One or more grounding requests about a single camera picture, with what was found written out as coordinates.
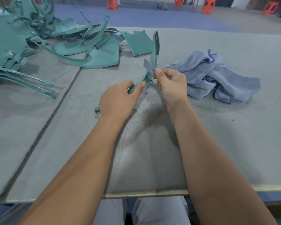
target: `white pants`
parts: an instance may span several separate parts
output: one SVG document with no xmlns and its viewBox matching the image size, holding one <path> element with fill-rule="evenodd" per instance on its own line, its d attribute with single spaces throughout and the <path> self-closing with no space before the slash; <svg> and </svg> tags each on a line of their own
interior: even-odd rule
<svg viewBox="0 0 281 225">
<path fill-rule="evenodd" d="M 101 200 L 93 225 L 124 225 L 125 199 Z M 134 225 L 190 225 L 184 197 L 138 198 L 132 210 Z"/>
</svg>

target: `left hand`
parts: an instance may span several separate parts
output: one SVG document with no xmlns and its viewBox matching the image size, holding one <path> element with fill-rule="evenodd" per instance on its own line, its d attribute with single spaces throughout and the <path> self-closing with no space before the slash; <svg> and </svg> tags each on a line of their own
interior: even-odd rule
<svg viewBox="0 0 281 225">
<path fill-rule="evenodd" d="M 127 90 L 133 86 L 132 80 L 124 80 L 108 87 L 99 102 L 101 117 L 114 118 L 123 124 L 131 114 L 146 82 L 139 83 L 135 90 L 128 94 Z"/>
</svg>

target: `microfiber cloth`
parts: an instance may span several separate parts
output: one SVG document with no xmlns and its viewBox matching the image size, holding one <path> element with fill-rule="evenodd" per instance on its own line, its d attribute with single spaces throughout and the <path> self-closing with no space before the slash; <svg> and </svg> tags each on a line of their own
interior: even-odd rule
<svg viewBox="0 0 281 225">
<path fill-rule="evenodd" d="M 211 91 L 215 98 L 224 103 L 245 102 L 260 88 L 260 78 L 237 74 L 230 66 L 223 64 L 219 54 L 195 50 L 183 61 L 166 65 L 186 75 L 187 94 L 202 99 Z"/>
</svg>

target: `dark door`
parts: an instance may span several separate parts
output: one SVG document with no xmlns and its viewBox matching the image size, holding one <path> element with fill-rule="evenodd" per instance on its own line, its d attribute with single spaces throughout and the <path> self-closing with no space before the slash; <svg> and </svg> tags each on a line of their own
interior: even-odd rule
<svg viewBox="0 0 281 225">
<path fill-rule="evenodd" d="M 215 6 L 231 7 L 234 0 L 216 0 Z"/>
</svg>

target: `finger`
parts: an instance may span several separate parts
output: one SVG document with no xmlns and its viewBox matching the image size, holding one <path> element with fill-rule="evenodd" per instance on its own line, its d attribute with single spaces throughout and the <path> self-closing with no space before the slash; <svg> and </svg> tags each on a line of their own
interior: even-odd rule
<svg viewBox="0 0 281 225">
<path fill-rule="evenodd" d="M 173 79 L 175 76 L 179 75 L 180 72 L 171 68 L 164 68 L 162 71 L 165 73 L 169 79 Z"/>
<path fill-rule="evenodd" d="M 124 80 L 124 81 L 120 82 L 119 84 L 125 86 L 126 89 L 132 88 L 134 86 L 134 83 L 132 80 Z"/>
<path fill-rule="evenodd" d="M 141 93 L 143 92 L 143 89 L 146 86 L 146 82 L 142 81 L 140 82 L 136 88 L 134 89 L 134 91 L 130 94 L 131 97 L 133 97 L 135 99 L 135 102 L 138 100 L 139 96 L 141 95 Z"/>
<path fill-rule="evenodd" d="M 156 68 L 155 69 L 155 74 L 156 74 L 156 78 L 158 79 L 158 81 L 160 82 L 160 85 L 162 86 L 162 84 L 164 84 L 166 81 L 168 81 L 169 79 L 167 78 L 167 76 L 164 74 L 164 72 L 160 69 L 160 68 Z"/>
</svg>

